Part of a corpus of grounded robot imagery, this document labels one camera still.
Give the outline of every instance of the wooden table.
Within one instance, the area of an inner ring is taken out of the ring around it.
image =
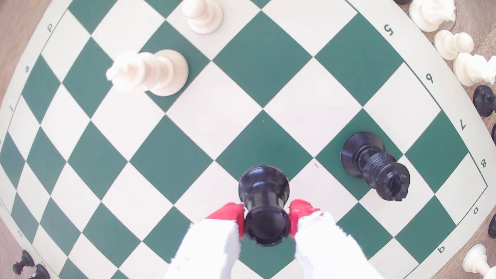
[[[479,54],[489,59],[496,55],[496,5],[494,0],[455,0],[457,6],[457,20],[445,22],[441,29],[449,30],[453,33],[467,32],[474,38],[475,48],[472,54]],[[3,99],[8,83],[12,77],[24,48],[31,38],[34,29],[46,10],[50,0],[0,0],[0,100]],[[408,14],[408,5],[401,8]],[[425,33],[432,42],[435,32]],[[472,98],[474,89],[479,84],[472,87],[465,87],[467,94]],[[496,91],[496,84],[490,85]],[[496,114],[483,118],[484,123],[491,132],[496,123]],[[496,208],[486,218],[481,227],[467,244],[455,254],[455,256],[433,277],[434,279],[456,278],[456,279],[481,279],[482,276],[466,273],[461,268],[461,262],[465,253],[475,244],[483,243],[488,250],[488,259],[491,266],[496,265],[496,240],[489,238],[487,228],[491,217],[496,213]],[[0,234],[0,247],[13,239]],[[20,255],[21,247],[12,248],[16,251],[2,251],[2,255]],[[17,259],[6,260],[7,266],[0,266],[0,277],[18,278],[11,271],[10,262]]]

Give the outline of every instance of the white pawn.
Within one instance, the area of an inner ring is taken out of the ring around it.
[[[436,31],[443,21],[455,21],[454,0],[413,0],[408,7],[412,21],[425,32]]]
[[[117,57],[107,70],[107,79],[120,91],[147,91],[158,96],[170,96],[185,85],[188,65],[175,50],[126,52]]]
[[[496,56],[489,62],[483,56],[460,53],[453,61],[453,73],[464,86],[472,86],[482,80],[494,84],[496,78]]]
[[[441,30],[434,36],[434,47],[445,60],[451,61],[458,53],[472,52],[474,40],[465,32],[453,35],[448,30]]]
[[[484,279],[496,279],[496,267],[489,267],[486,248],[480,243],[465,254],[462,267],[466,272],[480,273]]]
[[[224,14],[215,0],[184,0],[183,14],[194,32],[208,34],[219,28]]]

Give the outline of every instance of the black pawn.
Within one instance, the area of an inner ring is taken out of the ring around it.
[[[404,5],[410,3],[412,0],[394,0],[398,5]]]
[[[22,269],[25,266],[33,267],[34,266],[34,261],[31,255],[28,253],[26,250],[22,250],[22,256],[21,256],[21,261],[18,263],[15,263],[12,266],[12,269],[14,270],[14,273],[17,275],[21,275]]]
[[[50,279],[50,274],[48,274],[47,269],[44,266],[37,264],[36,265],[36,274],[32,276],[30,279]]]
[[[493,142],[496,144],[496,124],[493,126],[493,130],[491,131],[491,137],[493,138]]]
[[[487,85],[479,85],[474,91],[474,105],[480,116],[489,116],[496,109],[495,95]]]
[[[408,194],[408,169],[385,152],[382,141],[372,133],[362,132],[347,139],[341,149],[341,163],[349,174],[364,178],[385,200],[401,201]]]
[[[496,214],[493,216],[491,222],[489,223],[488,234],[491,238],[496,239]]]
[[[245,232],[250,240],[263,247],[275,246],[288,237],[290,220],[283,210],[289,198],[286,175],[271,166],[253,167],[241,176],[240,200],[248,209]]]

